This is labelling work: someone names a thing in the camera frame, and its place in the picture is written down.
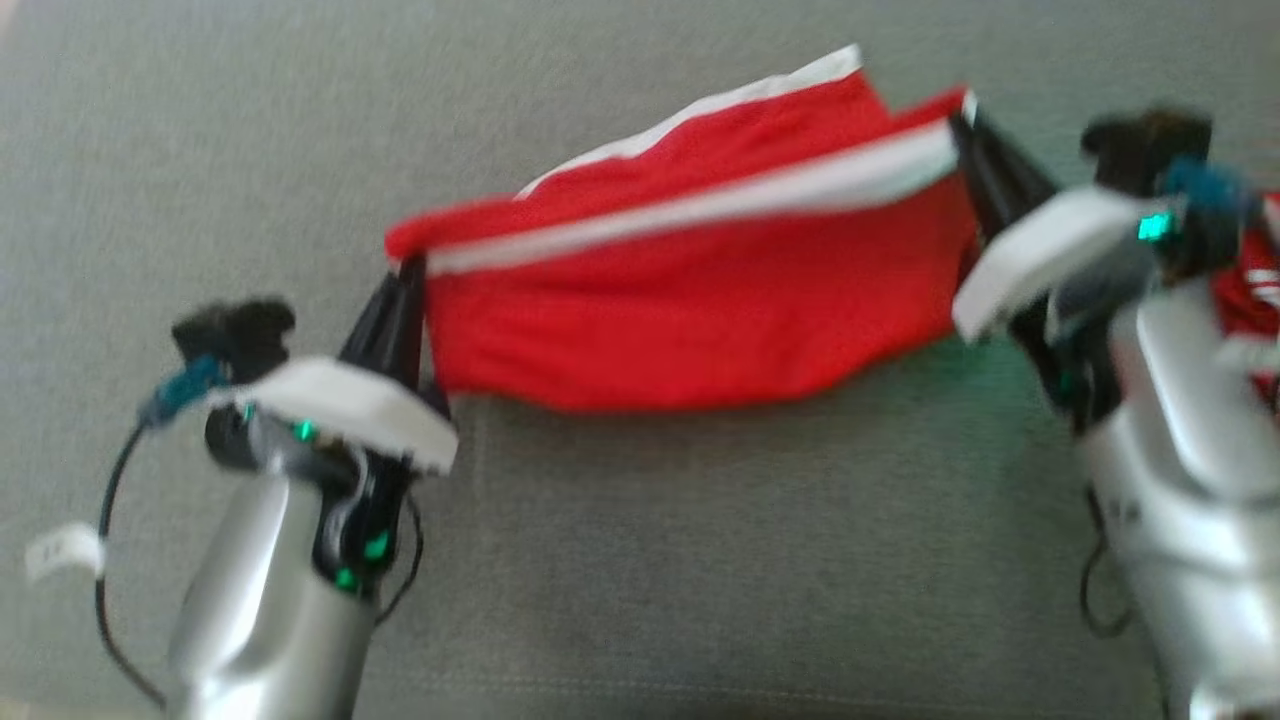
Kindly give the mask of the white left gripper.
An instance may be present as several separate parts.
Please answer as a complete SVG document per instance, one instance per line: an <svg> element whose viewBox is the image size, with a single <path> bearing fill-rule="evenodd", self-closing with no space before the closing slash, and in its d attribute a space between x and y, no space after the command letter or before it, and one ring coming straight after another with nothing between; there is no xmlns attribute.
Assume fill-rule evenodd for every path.
<svg viewBox="0 0 1280 720"><path fill-rule="evenodd" d="M320 496L310 557L339 591L370 596L396 556L401 509L420 477L451 473L453 423L422 400L426 258L389 272L333 357L288 361L211 392L244 432L255 468Z"/></svg>

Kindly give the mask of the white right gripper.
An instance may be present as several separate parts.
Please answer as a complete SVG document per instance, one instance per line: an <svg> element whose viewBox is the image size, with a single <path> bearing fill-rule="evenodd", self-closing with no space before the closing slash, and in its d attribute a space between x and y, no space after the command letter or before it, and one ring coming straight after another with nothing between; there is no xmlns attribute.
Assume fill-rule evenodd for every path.
<svg viewBox="0 0 1280 720"><path fill-rule="evenodd" d="M1149 288L1147 252L1174 229L1178 202L1098 186L1057 193L1059 183L979 110L951 115L948 128L986 249L955 295L955 329L970 345L1009 334L1052 407L1083 433L1119 405L1108 323Z"/></svg>

